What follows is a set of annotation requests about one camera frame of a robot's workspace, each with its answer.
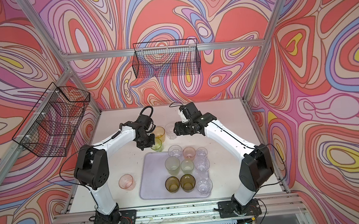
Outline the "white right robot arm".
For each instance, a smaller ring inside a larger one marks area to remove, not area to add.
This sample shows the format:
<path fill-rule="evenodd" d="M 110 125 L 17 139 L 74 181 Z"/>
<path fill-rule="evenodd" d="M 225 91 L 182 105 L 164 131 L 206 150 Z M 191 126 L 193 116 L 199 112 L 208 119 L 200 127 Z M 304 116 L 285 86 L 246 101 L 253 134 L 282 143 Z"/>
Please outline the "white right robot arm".
<path fill-rule="evenodd" d="M 181 120 L 175 123 L 173 130 L 176 135 L 207 136 L 239 159 L 241 185 L 233 194 L 231 202 L 237 208 L 246 207 L 260 187 L 274 174 L 269 148 L 239 137 L 211 113 L 200 112 L 193 102 L 179 105 L 178 113 Z"/>

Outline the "clear cup back row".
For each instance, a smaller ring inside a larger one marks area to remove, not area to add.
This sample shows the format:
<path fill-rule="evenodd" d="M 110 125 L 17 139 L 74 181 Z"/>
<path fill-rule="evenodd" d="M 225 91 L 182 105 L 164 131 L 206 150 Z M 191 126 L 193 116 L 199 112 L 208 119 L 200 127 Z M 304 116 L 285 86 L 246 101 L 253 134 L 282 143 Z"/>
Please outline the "clear cup back row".
<path fill-rule="evenodd" d="M 175 128 L 174 122 L 170 122 L 165 126 L 165 132 L 166 132 L 167 138 L 169 138 L 170 140 L 177 138 L 177 135 L 174 133 L 174 128 Z"/>

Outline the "amber yellow cup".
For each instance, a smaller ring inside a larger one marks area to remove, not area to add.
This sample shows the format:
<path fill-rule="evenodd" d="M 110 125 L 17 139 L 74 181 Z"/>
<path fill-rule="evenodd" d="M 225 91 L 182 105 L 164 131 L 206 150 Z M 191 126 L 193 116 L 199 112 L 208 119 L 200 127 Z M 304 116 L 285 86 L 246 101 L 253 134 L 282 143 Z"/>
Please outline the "amber yellow cup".
<path fill-rule="evenodd" d="M 158 138 L 162 143 L 164 143 L 166 139 L 166 135 L 165 135 L 165 129 L 163 127 L 156 126 L 153 133 L 155 135 L 155 138 Z"/>

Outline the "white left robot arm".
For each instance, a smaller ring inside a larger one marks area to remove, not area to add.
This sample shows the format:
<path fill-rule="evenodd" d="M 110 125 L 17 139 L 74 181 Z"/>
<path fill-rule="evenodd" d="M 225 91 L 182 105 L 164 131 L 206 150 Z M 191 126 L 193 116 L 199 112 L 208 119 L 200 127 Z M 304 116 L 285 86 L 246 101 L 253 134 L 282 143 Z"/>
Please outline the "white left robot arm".
<path fill-rule="evenodd" d="M 95 145 L 84 145 L 79 150 L 74 177 L 90 190 L 99 215 L 112 216 L 118 211 L 117 202 L 107 185 L 110 175 L 108 157 L 129 142 L 135 142 L 140 150 L 152 147 L 155 143 L 154 129 L 151 115 L 139 114 L 136 121 L 121 124 L 113 135 Z"/>

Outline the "pink cup back row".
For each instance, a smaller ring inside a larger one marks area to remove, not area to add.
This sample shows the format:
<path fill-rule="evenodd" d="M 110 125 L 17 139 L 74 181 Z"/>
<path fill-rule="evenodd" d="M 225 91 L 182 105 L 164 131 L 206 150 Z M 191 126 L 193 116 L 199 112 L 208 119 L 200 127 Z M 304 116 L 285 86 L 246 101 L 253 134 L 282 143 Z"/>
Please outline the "pink cup back row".
<path fill-rule="evenodd" d="M 183 156 L 187 160 L 194 160 L 196 157 L 196 150 L 193 147 L 185 147 L 183 149 Z"/>

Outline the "brown olive textured cup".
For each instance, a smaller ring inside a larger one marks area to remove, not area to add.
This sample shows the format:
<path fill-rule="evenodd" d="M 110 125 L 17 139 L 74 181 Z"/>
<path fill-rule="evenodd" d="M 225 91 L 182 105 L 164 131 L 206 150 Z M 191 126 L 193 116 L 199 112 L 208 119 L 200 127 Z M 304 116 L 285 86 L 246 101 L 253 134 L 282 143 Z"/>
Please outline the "brown olive textured cup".
<path fill-rule="evenodd" d="M 185 174 L 180 178 L 181 188 L 187 193 L 194 189 L 195 184 L 196 180 L 191 174 Z"/>

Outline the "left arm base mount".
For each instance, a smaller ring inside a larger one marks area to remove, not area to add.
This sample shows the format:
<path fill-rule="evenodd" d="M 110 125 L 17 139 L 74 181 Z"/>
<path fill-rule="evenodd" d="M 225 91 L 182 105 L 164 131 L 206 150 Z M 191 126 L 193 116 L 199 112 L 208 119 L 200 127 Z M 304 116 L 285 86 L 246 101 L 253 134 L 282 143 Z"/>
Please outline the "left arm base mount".
<path fill-rule="evenodd" d="M 135 224 L 137 210 L 114 211 L 110 215 L 95 212 L 93 224 Z"/>

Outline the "clear cup front row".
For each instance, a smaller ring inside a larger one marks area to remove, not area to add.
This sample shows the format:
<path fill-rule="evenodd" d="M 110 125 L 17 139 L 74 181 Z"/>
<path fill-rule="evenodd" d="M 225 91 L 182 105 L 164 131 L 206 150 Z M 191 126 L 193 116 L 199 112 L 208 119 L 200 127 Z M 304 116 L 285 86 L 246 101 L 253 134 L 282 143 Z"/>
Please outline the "clear cup front row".
<path fill-rule="evenodd" d="M 180 158 L 183 154 L 182 147 L 179 145 L 172 145 L 168 149 L 168 155 L 170 157 Z"/>

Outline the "clear cup row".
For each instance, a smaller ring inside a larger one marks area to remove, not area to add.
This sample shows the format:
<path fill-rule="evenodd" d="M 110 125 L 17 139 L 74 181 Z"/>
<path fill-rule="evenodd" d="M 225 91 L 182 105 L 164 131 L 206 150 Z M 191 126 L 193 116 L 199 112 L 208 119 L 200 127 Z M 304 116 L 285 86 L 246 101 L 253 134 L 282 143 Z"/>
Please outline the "clear cup row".
<path fill-rule="evenodd" d="M 170 140 L 177 138 L 177 135 L 174 133 L 174 128 L 175 128 L 174 122 L 170 122 L 165 126 L 165 132 L 166 132 L 167 138 L 169 138 Z"/>
<path fill-rule="evenodd" d="M 168 149 L 168 155 L 170 157 L 180 158 L 183 154 L 182 147 L 179 145 L 172 145 Z"/>

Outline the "pale green textured cup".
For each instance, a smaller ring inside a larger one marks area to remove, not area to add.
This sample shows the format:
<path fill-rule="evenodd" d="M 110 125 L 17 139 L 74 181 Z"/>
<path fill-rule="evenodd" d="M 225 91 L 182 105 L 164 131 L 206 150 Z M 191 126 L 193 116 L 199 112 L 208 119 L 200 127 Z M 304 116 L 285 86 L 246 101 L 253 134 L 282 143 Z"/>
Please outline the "pale green textured cup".
<path fill-rule="evenodd" d="M 190 159 L 184 159 L 180 167 L 184 174 L 191 174 L 194 170 L 194 162 Z"/>

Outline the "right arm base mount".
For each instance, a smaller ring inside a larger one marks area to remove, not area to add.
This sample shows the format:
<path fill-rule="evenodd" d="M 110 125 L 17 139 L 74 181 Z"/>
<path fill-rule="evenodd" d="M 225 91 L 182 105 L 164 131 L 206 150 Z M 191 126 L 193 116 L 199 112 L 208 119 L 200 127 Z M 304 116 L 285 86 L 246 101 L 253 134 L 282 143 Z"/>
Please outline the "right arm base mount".
<path fill-rule="evenodd" d="M 222 219 L 254 216 L 255 218 L 262 214 L 258 199 L 252 199 L 248 204 L 241 206 L 237 201 L 226 200 L 217 203 L 216 211 Z"/>

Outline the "pale yellow textured cup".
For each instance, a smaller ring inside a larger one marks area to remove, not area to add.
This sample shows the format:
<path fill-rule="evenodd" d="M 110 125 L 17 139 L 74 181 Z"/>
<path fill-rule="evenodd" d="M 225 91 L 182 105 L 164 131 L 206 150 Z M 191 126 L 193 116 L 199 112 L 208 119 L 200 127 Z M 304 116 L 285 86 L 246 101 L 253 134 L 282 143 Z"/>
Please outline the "pale yellow textured cup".
<path fill-rule="evenodd" d="M 172 176 L 177 176 L 180 171 L 180 160 L 177 157 L 169 157 L 165 160 L 165 167 Z"/>

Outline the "large clear cup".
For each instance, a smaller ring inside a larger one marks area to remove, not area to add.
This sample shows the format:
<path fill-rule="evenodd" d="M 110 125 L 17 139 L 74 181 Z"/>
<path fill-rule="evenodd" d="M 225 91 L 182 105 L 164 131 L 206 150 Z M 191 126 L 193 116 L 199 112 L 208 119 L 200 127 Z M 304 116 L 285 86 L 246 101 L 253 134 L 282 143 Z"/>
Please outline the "large clear cup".
<path fill-rule="evenodd" d="M 196 181 L 196 189 L 201 195 L 209 195 L 212 191 L 213 184 L 210 178 L 201 178 Z"/>

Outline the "small clear cup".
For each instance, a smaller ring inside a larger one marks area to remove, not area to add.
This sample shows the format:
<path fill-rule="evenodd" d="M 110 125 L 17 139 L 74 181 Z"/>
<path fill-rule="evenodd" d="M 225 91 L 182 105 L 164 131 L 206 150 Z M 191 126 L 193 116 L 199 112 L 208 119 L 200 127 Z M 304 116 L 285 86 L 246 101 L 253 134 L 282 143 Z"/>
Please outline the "small clear cup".
<path fill-rule="evenodd" d="M 197 157 L 207 157 L 208 150 L 204 147 L 200 147 L 196 150 L 196 156 Z"/>

